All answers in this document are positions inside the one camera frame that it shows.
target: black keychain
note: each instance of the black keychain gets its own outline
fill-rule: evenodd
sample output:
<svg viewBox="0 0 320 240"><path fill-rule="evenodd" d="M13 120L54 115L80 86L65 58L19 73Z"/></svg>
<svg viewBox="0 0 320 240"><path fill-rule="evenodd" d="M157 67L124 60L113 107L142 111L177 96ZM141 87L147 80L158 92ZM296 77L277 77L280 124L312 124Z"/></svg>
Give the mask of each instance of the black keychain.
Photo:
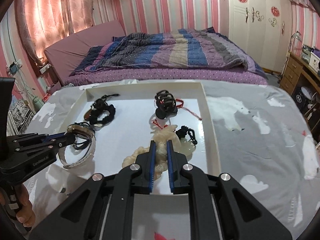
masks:
<svg viewBox="0 0 320 240"><path fill-rule="evenodd" d="M181 129L176 131L176 135L179 137L179 140L181 138L185 138L187 136L187 134L190 136L190 139L192 141L192 143L194 145L197 145L198 144L198 141L196 140L196 135L195 135L195 131L192 130L191 128L189 127L186 127L186 126L181 126Z"/></svg>

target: white wardrobe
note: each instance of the white wardrobe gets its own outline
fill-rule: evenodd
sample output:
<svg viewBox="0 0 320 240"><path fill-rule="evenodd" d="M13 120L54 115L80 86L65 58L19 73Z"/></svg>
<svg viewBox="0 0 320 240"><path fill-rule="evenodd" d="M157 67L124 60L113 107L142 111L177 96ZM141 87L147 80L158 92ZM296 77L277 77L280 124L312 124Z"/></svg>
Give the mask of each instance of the white wardrobe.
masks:
<svg viewBox="0 0 320 240"><path fill-rule="evenodd" d="M291 35L290 0L229 0L229 39L261 67L282 72Z"/></svg>

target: striped wallpaper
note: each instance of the striped wallpaper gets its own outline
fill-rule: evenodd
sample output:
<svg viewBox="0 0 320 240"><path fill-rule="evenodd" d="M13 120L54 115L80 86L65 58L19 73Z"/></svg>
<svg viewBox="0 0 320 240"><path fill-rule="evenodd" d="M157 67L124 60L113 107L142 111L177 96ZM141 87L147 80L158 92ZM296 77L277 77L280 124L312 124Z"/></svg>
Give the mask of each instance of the striped wallpaper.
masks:
<svg viewBox="0 0 320 240"><path fill-rule="evenodd" d="M219 30L218 0L94 0L93 7L95 24L118 19L127 34Z"/></svg>
<svg viewBox="0 0 320 240"><path fill-rule="evenodd" d="M295 41L293 52L300 55L302 44L320 49L320 17L309 8L292 2L292 33L299 31L303 42Z"/></svg>
<svg viewBox="0 0 320 240"><path fill-rule="evenodd" d="M216 31L228 35L228 0L94 0L93 7L96 25L118 19L127 34L213 26ZM292 3L292 12L292 32L300 31L303 43L320 48L320 17L295 3ZM30 92L42 98L52 80L48 73L36 78L18 36L14 5L0 23L0 38L0 76L6 76L6 65L14 61L14 56L16 60L21 59L23 75L18 78L19 83L25 82ZM301 45L295 42L294 52L300 53Z"/></svg>

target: white tray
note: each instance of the white tray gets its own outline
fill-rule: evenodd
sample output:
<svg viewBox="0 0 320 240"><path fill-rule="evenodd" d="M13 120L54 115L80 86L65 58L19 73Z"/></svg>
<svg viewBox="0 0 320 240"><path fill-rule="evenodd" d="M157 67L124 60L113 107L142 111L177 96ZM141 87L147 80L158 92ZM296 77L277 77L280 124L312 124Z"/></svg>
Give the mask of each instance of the white tray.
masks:
<svg viewBox="0 0 320 240"><path fill-rule="evenodd" d="M116 115L110 124L96 132L97 142L93 161L68 172L83 179L88 179L94 173L109 176L118 173L124 158L133 154L138 147L149 146L153 136L151 132L154 131L152 129L154 125L151 123L155 119L154 96L161 90L168 90L175 98L183 99L185 107L202 117L203 120L199 121L188 111L179 109L175 117L166 120L166 124L176 124L178 129L182 125L194 129L198 144L189 163L208 174L218 176L220 161L216 136L200 82L140 83L85 90L65 118L60 132L66 131L67 126L74 122L83 122L84 114L97 98L115 93L120 96L108 100L108 104L115 106ZM75 162L83 157L84 153L85 150L77 152L69 146L65 152L66 160L68 163ZM54 165L62 168L59 160ZM161 178L155 181L153 194L171 195L168 171L163 172Z"/></svg>

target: finger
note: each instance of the finger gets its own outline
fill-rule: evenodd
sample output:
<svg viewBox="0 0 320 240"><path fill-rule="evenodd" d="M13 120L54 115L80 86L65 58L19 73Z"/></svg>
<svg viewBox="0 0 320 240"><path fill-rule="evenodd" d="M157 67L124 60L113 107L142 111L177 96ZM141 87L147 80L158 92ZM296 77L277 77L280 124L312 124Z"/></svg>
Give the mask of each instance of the finger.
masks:
<svg viewBox="0 0 320 240"><path fill-rule="evenodd" d="M30 227L32 227L32 226L35 224L35 222L36 222L36 215L35 215L35 213L33 212L32 215L31 215L31 217L29 218L29 220L28 220L27 222L24 222L24 223L23 223L23 226L24 226L25 228L30 228Z"/></svg>
<svg viewBox="0 0 320 240"><path fill-rule="evenodd" d="M4 197L1 194L1 192L0 192L0 204L3 205L3 206L5 205L5 200L4 200Z"/></svg>
<svg viewBox="0 0 320 240"><path fill-rule="evenodd" d="M15 189L20 203L24 206L27 206L29 201L29 192L27 188L23 184L21 184L19 186L16 186Z"/></svg>
<svg viewBox="0 0 320 240"><path fill-rule="evenodd" d="M22 209L17 213L17 219L20 223L27 222L33 214L32 204L28 200L26 206L22 206Z"/></svg>

